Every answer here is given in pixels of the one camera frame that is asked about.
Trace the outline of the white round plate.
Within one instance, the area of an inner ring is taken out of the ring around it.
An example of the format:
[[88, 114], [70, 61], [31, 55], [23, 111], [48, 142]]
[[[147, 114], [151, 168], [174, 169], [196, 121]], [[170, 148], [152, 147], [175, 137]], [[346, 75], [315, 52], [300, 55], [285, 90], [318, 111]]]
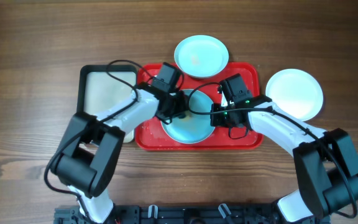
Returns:
[[322, 109], [323, 90], [309, 73], [289, 68], [274, 74], [265, 94], [284, 112], [302, 121], [314, 118]]

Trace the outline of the light blue plate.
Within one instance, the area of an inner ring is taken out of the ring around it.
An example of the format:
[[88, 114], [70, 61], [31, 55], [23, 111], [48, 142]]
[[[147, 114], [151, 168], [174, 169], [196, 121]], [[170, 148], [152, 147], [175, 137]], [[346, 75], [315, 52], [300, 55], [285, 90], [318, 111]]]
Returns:
[[[190, 109], [197, 112], [209, 113], [211, 111], [212, 99], [201, 91], [195, 91], [190, 98]], [[162, 124], [163, 130], [170, 138], [183, 144], [194, 144], [204, 141], [214, 131], [210, 125], [209, 115], [194, 114], [189, 111], [190, 119], [174, 118], [170, 124]]]
[[210, 35], [193, 35], [175, 48], [174, 61], [184, 73], [195, 78], [209, 78], [221, 72], [229, 61], [227, 47]]

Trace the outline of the light blue plate top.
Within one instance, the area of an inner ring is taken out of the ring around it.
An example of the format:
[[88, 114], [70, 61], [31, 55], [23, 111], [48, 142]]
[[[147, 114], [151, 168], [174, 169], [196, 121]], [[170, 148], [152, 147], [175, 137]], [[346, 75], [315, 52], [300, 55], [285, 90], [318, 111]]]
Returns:
[[229, 61], [227, 47], [210, 35], [193, 35], [175, 48], [174, 61], [184, 73], [195, 78], [209, 78], [221, 72]]

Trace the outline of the green yellow sponge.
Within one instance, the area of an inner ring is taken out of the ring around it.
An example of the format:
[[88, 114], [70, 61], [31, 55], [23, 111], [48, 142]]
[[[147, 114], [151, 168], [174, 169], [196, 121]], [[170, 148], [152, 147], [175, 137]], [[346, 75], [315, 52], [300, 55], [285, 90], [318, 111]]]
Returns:
[[190, 114], [185, 114], [184, 117], [182, 117], [181, 119], [186, 120], [186, 119], [190, 119], [190, 118], [191, 118]]

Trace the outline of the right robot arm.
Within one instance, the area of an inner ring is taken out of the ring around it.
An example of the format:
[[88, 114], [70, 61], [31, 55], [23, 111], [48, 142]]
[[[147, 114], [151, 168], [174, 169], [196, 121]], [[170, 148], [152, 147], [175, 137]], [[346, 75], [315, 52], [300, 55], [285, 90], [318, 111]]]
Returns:
[[326, 131], [310, 126], [281, 110], [265, 95], [252, 96], [240, 74], [219, 82], [226, 100], [211, 106], [211, 125], [245, 128], [262, 134], [286, 150], [294, 160], [298, 190], [277, 202], [288, 223], [306, 218], [344, 216], [351, 205], [357, 216], [358, 154], [350, 135], [337, 128]]

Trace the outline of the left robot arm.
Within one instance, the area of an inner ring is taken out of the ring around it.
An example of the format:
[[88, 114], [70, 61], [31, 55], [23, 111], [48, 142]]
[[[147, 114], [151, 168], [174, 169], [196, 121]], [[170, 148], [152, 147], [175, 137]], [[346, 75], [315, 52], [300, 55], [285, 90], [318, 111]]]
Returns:
[[[131, 86], [131, 97], [109, 110], [90, 115], [75, 113], [56, 153], [49, 160], [44, 182], [55, 192], [76, 197], [79, 205], [68, 215], [56, 214], [55, 223], [107, 223], [114, 220], [114, 203], [107, 186], [117, 166], [124, 137], [152, 118], [170, 124], [184, 118], [188, 97], [181, 90], [185, 76], [163, 63], [157, 76]], [[55, 174], [68, 187], [59, 190], [48, 181]]]

